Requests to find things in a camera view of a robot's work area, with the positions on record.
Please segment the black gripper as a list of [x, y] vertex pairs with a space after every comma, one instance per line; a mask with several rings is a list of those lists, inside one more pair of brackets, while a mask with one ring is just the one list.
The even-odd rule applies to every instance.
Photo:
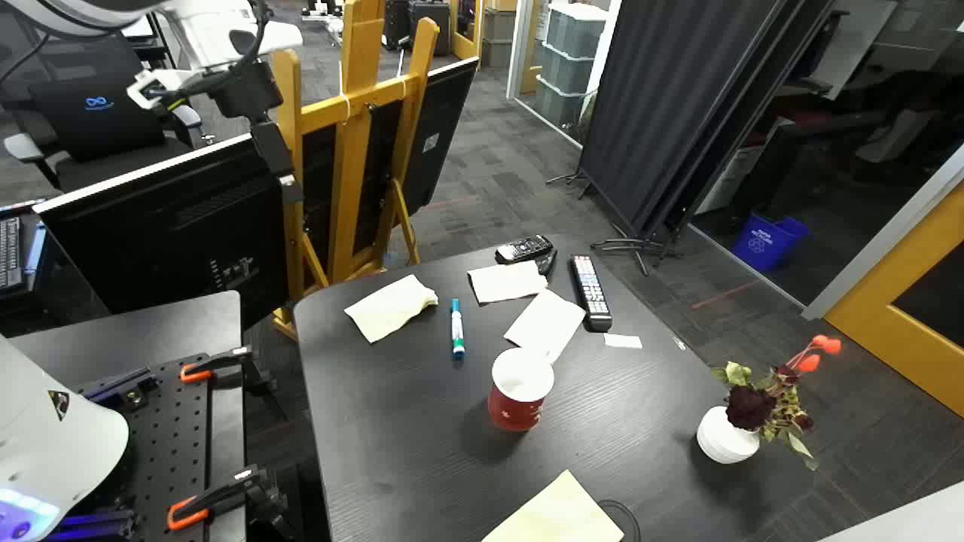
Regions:
[[239, 62], [207, 77], [207, 97], [225, 117], [264, 121], [284, 102], [266, 61]]

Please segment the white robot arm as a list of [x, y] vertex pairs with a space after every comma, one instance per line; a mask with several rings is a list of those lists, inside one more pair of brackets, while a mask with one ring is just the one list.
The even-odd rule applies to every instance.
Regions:
[[[256, 62], [233, 83], [256, 92], [244, 135], [55, 196], [41, 223], [113, 312], [140, 315], [216, 294], [235, 312], [284, 300], [282, 196], [291, 149], [282, 102]], [[0, 352], [2, 542], [44, 542], [130, 447], [130, 422], [79, 395], [20, 346]]]

